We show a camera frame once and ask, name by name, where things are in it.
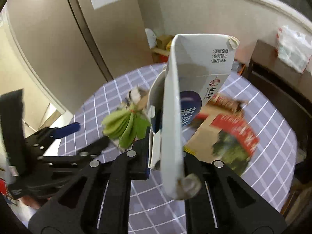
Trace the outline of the dark wooden sideboard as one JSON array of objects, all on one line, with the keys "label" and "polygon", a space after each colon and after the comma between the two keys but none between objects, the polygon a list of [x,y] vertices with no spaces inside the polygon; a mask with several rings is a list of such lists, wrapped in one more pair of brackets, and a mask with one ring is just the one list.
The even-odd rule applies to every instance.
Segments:
[{"label": "dark wooden sideboard", "polygon": [[258,40],[243,76],[256,86],[294,130],[298,147],[306,152],[296,164],[295,178],[311,182],[311,75],[300,74],[278,58],[275,47]]}]

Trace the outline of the dark green snack wrapper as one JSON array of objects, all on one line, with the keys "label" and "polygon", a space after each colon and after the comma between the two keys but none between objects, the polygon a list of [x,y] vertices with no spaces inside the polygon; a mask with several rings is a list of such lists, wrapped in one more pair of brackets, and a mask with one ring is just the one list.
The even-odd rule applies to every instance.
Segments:
[{"label": "dark green snack wrapper", "polygon": [[126,95],[127,106],[133,105],[137,110],[146,108],[149,91],[141,87],[132,88]]}]

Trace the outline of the brown cardboard box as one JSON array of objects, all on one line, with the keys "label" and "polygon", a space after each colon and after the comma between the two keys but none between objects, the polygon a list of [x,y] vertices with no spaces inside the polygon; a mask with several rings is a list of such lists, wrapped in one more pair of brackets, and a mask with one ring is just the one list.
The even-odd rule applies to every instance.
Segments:
[{"label": "brown cardboard box", "polygon": [[153,63],[167,63],[174,36],[162,35],[156,38],[156,46],[151,49]]}]

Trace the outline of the white blue carton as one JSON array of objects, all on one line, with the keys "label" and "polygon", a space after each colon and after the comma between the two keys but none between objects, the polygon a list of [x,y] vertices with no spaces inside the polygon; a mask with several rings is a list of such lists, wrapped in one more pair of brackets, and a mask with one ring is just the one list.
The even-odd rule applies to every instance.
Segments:
[{"label": "white blue carton", "polygon": [[225,83],[238,46],[230,35],[177,34],[166,68],[150,87],[148,166],[160,170],[163,189],[174,200],[193,198],[201,189],[197,175],[184,173],[182,128]]}]

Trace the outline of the torn printed cardboard box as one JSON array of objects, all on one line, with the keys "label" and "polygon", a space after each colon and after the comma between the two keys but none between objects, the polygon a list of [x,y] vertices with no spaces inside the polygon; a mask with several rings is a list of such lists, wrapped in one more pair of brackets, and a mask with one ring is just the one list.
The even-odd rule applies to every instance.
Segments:
[{"label": "torn printed cardboard box", "polygon": [[199,161],[223,161],[237,175],[246,170],[259,138],[244,117],[245,101],[215,94],[195,119],[202,121],[183,147]]}]

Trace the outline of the white plastic bag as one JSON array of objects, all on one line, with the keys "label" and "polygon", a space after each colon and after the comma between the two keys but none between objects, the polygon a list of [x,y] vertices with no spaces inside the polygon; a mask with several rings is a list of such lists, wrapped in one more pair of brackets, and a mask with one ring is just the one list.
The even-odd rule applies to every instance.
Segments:
[{"label": "white plastic bag", "polygon": [[284,25],[278,28],[277,39],[278,58],[302,74],[311,60],[311,37]]}]

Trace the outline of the green leaf-shaped wrapper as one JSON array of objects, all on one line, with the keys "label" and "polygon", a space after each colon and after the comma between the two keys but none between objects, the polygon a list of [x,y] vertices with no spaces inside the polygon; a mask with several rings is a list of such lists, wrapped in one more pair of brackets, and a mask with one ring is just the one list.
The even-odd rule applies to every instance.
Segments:
[{"label": "green leaf-shaped wrapper", "polygon": [[124,152],[135,141],[144,139],[151,123],[137,105],[129,104],[107,115],[102,121],[102,126],[103,135]]}]

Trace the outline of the beige double-door refrigerator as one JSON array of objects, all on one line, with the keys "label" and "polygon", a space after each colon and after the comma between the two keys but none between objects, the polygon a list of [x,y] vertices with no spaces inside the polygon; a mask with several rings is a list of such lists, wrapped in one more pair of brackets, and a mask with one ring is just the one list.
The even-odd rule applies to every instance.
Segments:
[{"label": "beige double-door refrigerator", "polygon": [[152,63],[137,0],[7,0],[13,39],[35,78],[74,113],[104,83]]}]

